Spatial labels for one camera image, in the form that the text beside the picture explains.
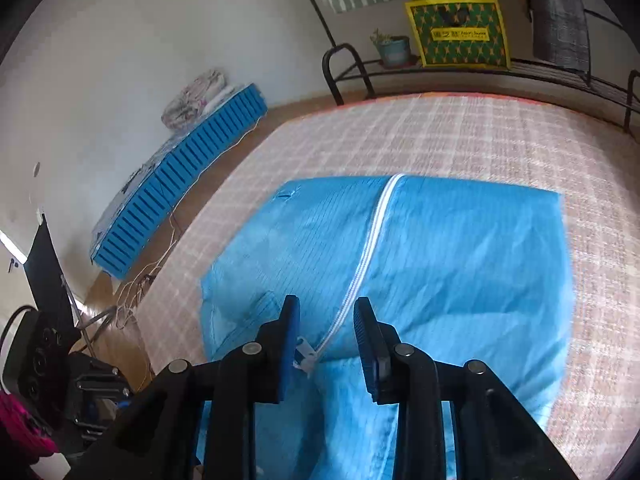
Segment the folded blanket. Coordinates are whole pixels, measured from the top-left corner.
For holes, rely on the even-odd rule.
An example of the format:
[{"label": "folded blanket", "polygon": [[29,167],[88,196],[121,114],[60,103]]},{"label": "folded blanket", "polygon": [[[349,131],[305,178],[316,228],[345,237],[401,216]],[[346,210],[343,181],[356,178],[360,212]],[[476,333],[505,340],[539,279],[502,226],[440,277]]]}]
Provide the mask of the folded blanket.
[{"label": "folded blanket", "polygon": [[373,404],[366,391],[357,297],[433,359],[487,362],[542,426],[572,318],[559,195],[416,176],[285,184],[220,254],[202,290],[212,360],[278,317],[286,294],[300,298],[302,370],[283,403],[256,407],[265,479],[390,478],[397,407]]},{"label": "folded blanket", "polygon": [[175,134],[193,130],[213,110],[211,103],[219,102],[216,97],[225,86],[225,77],[218,70],[199,75],[166,106],[162,123]]}]

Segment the zipper pull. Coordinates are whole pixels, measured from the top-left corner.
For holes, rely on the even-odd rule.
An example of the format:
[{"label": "zipper pull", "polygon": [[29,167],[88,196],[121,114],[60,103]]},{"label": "zipper pull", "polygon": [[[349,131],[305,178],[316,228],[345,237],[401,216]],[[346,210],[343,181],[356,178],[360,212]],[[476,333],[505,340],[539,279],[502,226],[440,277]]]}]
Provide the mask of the zipper pull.
[{"label": "zipper pull", "polygon": [[298,344],[296,345],[296,352],[294,354],[294,366],[299,368],[307,375],[311,375],[316,361],[318,360],[318,354],[314,348],[303,338],[298,338]]}]

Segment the electrical cable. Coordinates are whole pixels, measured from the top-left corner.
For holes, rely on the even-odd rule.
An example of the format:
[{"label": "electrical cable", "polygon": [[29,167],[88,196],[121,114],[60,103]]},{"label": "electrical cable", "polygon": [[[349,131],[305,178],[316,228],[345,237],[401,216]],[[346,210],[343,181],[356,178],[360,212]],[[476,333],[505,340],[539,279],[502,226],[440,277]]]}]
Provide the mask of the electrical cable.
[{"label": "electrical cable", "polygon": [[[137,309],[137,305],[134,305],[134,301],[136,300],[136,298],[138,298],[137,302],[139,303],[142,300],[142,297],[144,296],[143,291],[138,289],[138,280],[140,279],[140,276],[142,276],[142,274],[150,266],[154,266],[154,267],[151,270],[151,272],[148,272],[149,275],[154,275],[156,270],[160,271],[162,269],[162,262],[168,256],[169,252],[175,247],[175,245],[178,243],[178,241],[180,241],[180,239],[182,238],[182,234],[184,233],[184,231],[177,224],[177,220],[175,219],[175,215],[174,215],[175,211],[178,209],[178,206],[180,205],[182,200],[187,196],[187,194],[190,192],[191,188],[197,184],[197,182],[200,180],[200,177],[202,176],[202,174],[205,171],[207,171],[211,167],[211,165],[214,162],[216,162],[222,155],[224,155],[226,152],[228,152],[232,148],[236,147],[238,144],[240,144],[240,142],[242,142],[242,140],[248,134],[252,133],[252,131],[254,131],[258,127],[258,124],[260,123],[261,119],[262,119],[262,117],[258,118],[258,120],[255,122],[254,126],[250,130],[247,130],[244,134],[242,134],[242,136],[235,143],[233,143],[231,146],[229,146],[223,152],[219,153],[216,158],[214,158],[209,164],[207,164],[207,166],[205,168],[203,168],[203,170],[200,171],[200,173],[198,174],[196,180],[194,180],[193,183],[187,188],[187,191],[184,192],[183,196],[180,198],[180,200],[178,200],[178,202],[174,206],[174,208],[172,208],[171,212],[169,213],[169,224],[172,227],[171,241],[169,243],[169,247],[162,254],[162,256],[160,256],[160,258],[158,260],[156,260],[156,261],[154,261],[154,262],[152,262],[150,264],[146,264],[146,266],[144,266],[142,268],[142,270],[140,270],[138,275],[133,280],[131,280],[130,282],[126,283],[122,287],[122,289],[120,290],[120,293],[118,295],[118,299],[116,301],[116,306],[117,306],[116,319],[115,319],[116,328],[122,330],[127,325],[127,323],[134,317],[134,311]],[[172,222],[172,219],[176,221],[176,226],[180,230],[180,235],[177,238],[175,238],[176,226],[174,226],[174,224]],[[127,294],[126,294],[126,296],[124,298],[124,301],[122,303],[120,303],[120,300],[122,299],[122,295],[124,294],[125,290],[127,291]],[[131,293],[134,290],[135,290],[135,294],[133,295],[133,297],[131,297]],[[122,320],[122,321],[120,321],[120,317],[121,317],[120,313],[121,313],[121,311],[124,312],[124,320]]]},{"label": "electrical cable", "polygon": [[146,378],[149,377],[150,373],[151,373],[151,361],[146,357],[146,351],[144,351],[142,349],[142,346],[140,346],[139,342],[136,342],[136,344],[138,345],[138,349],[140,350],[140,354],[145,356],[145,376],[142,378],[142,381],[140,382],[140,386],[138,386],[134,391],[136,393],[139,393],[140,390],[142,389],[142,386],[145,385],[146,383]]},{"label": "electrical cable", "polygon": [[[2,352],[2,345],[4,344],[4,340],[6,339],[6,336],[9,333],[9,329],[11,328],[11,325],[14,323],[15,318],[17,318],[20,313],[24,312],[24,311],[31,311],[31,310],[36,310],[34,306],[31,305],[23,305],[21,307],[18,307],[13,314],[11,314],[11,316],[9,316],[9,320],[6,322],[6,325],[4,326],[4,329],[2,330],[2,335],[0,335],[0,352]],[[2,384],[2,381],[0,380],[0,388],[2,388],[2,391],[4,391],[4,393],[7,393],[7,391],[4,389],[4,384]]]}]

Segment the potted plant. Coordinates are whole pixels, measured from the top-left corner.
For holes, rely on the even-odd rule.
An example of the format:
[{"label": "potted plant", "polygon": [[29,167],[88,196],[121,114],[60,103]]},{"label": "potted plant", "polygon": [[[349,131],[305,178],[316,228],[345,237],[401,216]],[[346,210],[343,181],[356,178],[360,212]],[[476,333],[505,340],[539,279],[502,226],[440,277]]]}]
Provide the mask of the potted plant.
[{"label": "potted plant", "polygon": [[409,63],[411,49],[407,36],[390,36],[381,34],[378,29],[370,36],[371,43],[376,47],[382,65],[385,68],[398,68]]}]

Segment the checkered bedsheet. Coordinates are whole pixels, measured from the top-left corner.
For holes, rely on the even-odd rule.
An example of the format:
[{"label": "checkered bedsheet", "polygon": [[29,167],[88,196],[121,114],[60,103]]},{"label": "checkered bedsheet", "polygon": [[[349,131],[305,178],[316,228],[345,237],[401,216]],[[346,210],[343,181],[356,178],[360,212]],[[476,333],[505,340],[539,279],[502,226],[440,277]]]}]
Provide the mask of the checkered bedsheet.
[{"label": "checkered bedsheet", "polygon": [[281,184],[399,172],[564,196],[576,303],[547,433],[581,479],[604,478],[640,428],[640,146],[614,126],[553,105],[423,94],[284,124],[209,200],[138,309],[154,370],[175,358],[203,362],[200,277]]}]

